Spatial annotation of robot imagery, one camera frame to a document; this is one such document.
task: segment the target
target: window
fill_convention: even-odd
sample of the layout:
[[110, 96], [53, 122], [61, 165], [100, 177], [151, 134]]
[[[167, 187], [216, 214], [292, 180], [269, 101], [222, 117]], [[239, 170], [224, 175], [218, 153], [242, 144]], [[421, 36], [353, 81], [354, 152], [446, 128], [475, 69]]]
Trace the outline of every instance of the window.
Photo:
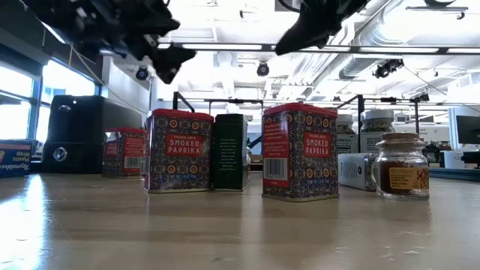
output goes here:
[[0, 139], [26, 139], [29, 130], [30, 103], [0, 105]]
[[48, 65], [43, 67], [43, 89], [41, 95], [43, 102], [51, 104], [55, 95], [82, 96], [94, 94], [95, 84], [84, 76], [55, 61], [49, 61]]
[[50, 108], [41, 106], [38, 112], [38, 127], [35, 139], [45, 143], [48, 135], [48, 121], [50, 119]]
[[0, 90], [30, 98], [32, 85], [33, 79], [29, 76], [0, 66]]

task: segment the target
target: smoked paprika tin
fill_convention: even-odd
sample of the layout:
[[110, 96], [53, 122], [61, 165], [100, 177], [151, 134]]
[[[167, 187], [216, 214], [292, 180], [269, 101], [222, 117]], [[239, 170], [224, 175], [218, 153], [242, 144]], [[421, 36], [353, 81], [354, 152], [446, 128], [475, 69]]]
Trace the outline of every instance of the smoked paprika tin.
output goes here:
[[103, 177], [137, 177], [143, 167], [145, 131], [132, 127], [105, 131]]
[[306, 202], [338, 197], [337, 110], [288, 103], [264, 112], [264, 197]]
[[145, 190], [208, 191], [212, 123], [208, 114], [156, 109], [147, 120]]

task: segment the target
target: security camera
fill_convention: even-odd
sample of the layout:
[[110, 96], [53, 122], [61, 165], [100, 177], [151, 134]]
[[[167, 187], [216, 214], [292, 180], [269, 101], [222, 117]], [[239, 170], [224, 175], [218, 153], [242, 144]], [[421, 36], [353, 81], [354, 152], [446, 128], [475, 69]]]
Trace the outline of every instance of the security camera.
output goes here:
[[260, 65], [258, 66], [258, 68], [256, 69], [256, 75], [258, 75], [260, 77], [264, 77], [264, 76], [269, 75], [269, 73], [270, 73], [270, 68], [267, 65], [267, 63], [266, 62], [261, 62]]
[[147, 80], [149, 78], [149, 70], [147, 67], [139, 67], [138, 71], [135, 74], [135, 77], [138, 80]]

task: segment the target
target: computer monitor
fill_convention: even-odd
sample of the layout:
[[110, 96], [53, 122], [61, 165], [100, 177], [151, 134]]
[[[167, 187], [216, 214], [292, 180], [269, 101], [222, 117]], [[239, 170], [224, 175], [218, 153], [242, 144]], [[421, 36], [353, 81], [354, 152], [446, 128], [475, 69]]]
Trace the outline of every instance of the computer monitor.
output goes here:
[[458, 143], [480, 145], [480, 117], [457, 116]]

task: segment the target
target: desk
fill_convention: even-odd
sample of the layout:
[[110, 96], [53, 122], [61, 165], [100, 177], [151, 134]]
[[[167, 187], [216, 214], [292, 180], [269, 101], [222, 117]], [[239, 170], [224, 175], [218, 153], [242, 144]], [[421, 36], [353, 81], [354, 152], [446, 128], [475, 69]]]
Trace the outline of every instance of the desk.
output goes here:
[[0, 179], [0, 269], [477, 269], [480, 184], [432, 179], [427, 202], [146, 194], [96, 175]]

